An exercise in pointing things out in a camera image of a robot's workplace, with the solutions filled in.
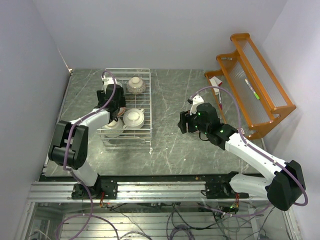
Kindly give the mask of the white wire dish rack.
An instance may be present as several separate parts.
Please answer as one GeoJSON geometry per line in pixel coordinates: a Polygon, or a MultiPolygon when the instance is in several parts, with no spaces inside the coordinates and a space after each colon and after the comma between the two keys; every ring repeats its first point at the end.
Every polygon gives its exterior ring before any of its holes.
{"type": "Polygon", "coordinates": [[[104,125],[97,130],[101,141],[107,144],[123,145],[125,143],[151,142],[152,138],[152,95],[151,95],[151,70],[148,68],[107,68],[117,82],[124,88],[126,106],[120,108],[118,123],[119,127],[111,129],[104,125]],[[133,77],[138,77],[145,84],[142,93],[131,93],[128,91],[127,84],[133,77]],[[140,128],[129,128],[124,122],[125,113],[132,109],[143,111],[144,123],[140,128]]]}

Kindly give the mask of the red patterned bowl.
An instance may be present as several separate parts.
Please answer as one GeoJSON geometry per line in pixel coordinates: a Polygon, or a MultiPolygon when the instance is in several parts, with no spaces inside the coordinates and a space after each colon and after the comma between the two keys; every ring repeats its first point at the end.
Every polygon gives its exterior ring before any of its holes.
{"type": "Polygon", "coordinates": [[[126,107],[121,107],[119,109],[119,112],[117,113],[117,116],[118,117],[122,116],[125,113],[125,111],[126,111],[126,107]]]}

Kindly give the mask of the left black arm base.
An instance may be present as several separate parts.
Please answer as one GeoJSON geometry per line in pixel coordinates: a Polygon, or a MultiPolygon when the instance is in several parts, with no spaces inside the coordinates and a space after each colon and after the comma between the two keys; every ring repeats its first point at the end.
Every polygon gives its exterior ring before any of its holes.
{"type": "MultiPolygon", "coordinates": [[[[91,198],[115,200],[118,193],[118,184],[111,178],[101,177],[98,175],[97,181],[93,186],[87,186],[90,191],[91,198]]],[[[71,198],[73,200],[89,200],[89,194],[81,183],[73,185],[71,198]]]]}

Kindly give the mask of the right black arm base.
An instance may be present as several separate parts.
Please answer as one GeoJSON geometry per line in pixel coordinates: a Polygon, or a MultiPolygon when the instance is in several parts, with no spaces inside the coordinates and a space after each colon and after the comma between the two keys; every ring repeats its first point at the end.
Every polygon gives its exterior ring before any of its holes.
{"type": "Polygon", "coordinates": [[[201,190],[200,193],[206,199],[235,199],[238,194],[242,199],[248,198],[248,193],[235,192],[230,185],[231,179],[237,174],[237,171],[231,171],[228,174],[204,175],[205,189],[201,190]]]}

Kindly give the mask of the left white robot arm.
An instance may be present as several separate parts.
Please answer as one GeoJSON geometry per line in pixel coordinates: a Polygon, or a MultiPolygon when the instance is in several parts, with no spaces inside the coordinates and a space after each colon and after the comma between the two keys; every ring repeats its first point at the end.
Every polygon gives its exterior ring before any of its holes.
{"type": "Polygon", "coordinates": [[[84,183],[84,192],[91,199],[101,195],[102,186],[97,183],[98,174],[87,162],[89,137],[117,120],[120,108],[126,106],[124,88],[117,82],[107,84],[96,93],[98,104],[91,112],[76,120],[60,120],[56,124],[48,150],[48,159],[84,183]]]}

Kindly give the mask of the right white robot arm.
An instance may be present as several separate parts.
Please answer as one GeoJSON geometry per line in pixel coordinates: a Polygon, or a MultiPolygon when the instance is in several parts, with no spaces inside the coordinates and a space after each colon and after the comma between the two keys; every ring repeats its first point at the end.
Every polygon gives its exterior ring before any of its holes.
{"type": "Polygon", "coordinates": [[[196,103],[191,110],[180,112],[177,126],[183,134],[204,134],[207,142],[236,155],[262,174],[253,177],[234,173],[220,186],[224,197],[248,193],[267,198],[274,207],[287,211],[305,194],[303,171],[298,162],[277,158],[247,140],[236,128],[222,123],[210,103],[196,103]]]}

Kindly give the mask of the orange wooden shelf rack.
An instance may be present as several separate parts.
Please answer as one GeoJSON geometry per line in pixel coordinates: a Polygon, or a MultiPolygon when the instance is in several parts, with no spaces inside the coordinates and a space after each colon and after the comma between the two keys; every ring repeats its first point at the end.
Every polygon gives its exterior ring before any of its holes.
{"type": "Polygon", "coordinates": [[[207,81],[212,77],[223,77],[242,111],[250,133],[249,140],[265,137],[296,106],[290,100],[275,74],[251,39],[249,33],[230,36],[235,46],[232,53],[220,54],[216,60],[219,70],[207,71],[207,81]],[[247,79],[260,97],[257,100],[247,86],[247,79]]]}

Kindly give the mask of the beige patterned bowl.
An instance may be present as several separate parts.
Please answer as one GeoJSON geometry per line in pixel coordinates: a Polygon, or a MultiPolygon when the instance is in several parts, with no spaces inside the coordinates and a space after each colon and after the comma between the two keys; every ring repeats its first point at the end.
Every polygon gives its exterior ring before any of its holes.
{"type": "Polygon", "coordinates": [[[133,95],[142,94],[146,90],[146,83],[140,77],[134,76],[126,84],[126,90],[133,95]]]}

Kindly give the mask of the light grey bowl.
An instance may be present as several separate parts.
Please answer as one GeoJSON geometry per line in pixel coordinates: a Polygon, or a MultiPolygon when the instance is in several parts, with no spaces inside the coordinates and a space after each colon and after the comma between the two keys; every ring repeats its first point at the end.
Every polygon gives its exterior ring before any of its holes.
{"type": "Polygon", "coordinates": [[[107,138],[116,138],[120,136],[124,129],[123,129],[124,123],[120,118],[117,118],[116,120],[113,120],[109,124],[106,124],[102,126],[102,133],[107,138]]]}

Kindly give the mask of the red marker pen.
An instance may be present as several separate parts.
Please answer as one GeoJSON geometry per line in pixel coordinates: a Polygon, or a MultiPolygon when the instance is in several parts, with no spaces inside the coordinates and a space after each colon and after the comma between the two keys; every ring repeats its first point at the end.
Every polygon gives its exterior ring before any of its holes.
{"type": "Polygon", "coordinates": [[[222,110],[223,104],[222,104],[222,97],[220,92],[218,93],[218,104],[219,104],[219,108],[222,110]]]}

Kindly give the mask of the white red eraser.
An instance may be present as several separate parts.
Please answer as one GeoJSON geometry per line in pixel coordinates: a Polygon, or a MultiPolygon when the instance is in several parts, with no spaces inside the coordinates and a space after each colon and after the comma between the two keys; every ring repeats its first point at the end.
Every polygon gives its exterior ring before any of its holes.
{"type": "Polygon", "coordinates": [[[222,81],[217,78],[216,76],[213,76],[209,79],[209,82],[212,86],[220,87],[222,85],[222,81]]]}

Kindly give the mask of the green tipped marker pen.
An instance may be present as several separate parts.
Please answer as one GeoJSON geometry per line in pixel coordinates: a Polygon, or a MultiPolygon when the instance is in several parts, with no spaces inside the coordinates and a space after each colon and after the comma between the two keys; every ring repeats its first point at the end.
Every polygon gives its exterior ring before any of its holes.
{"type": "Polygon", "coordinates": [[[252,87],[252,85],[250,84],[250,82],[245,78],[245,83],[247,84],[247,86],[249,87],[249,89],[252,91],[253,95],[255,96],[255,98],[257,100],[260,100],[259,95],[256,93],[256,91],[254,90],[254,88],[252,87]]]}

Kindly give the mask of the white handled soup bowl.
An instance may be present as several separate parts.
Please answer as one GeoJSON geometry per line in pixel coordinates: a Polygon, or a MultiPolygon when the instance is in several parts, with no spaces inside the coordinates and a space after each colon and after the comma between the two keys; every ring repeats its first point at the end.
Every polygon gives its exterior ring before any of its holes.
{"type": "Polygon", "coordinates": [[[141,129],[145,123],[145,110],[133,108],[123,115],[123,127],[125,129],[141,129]]]}

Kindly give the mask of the aluminium mounting rail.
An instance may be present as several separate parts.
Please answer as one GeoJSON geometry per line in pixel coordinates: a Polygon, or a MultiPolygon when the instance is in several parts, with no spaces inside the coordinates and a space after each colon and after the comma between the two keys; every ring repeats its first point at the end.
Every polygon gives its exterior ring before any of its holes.
{"type": "MultiPolygon", "coordinates": [[[[27,201],[34,203],[88,203],[89,199],[73,199],[74,182],[34,182],[27,201]]],[[[151,203],[151,202],[198,202],[231,201],[234,194],[214,196],[204,181],[178,182],[117,182],[105,196],[93,197],[94,203],[151,203]]]]}

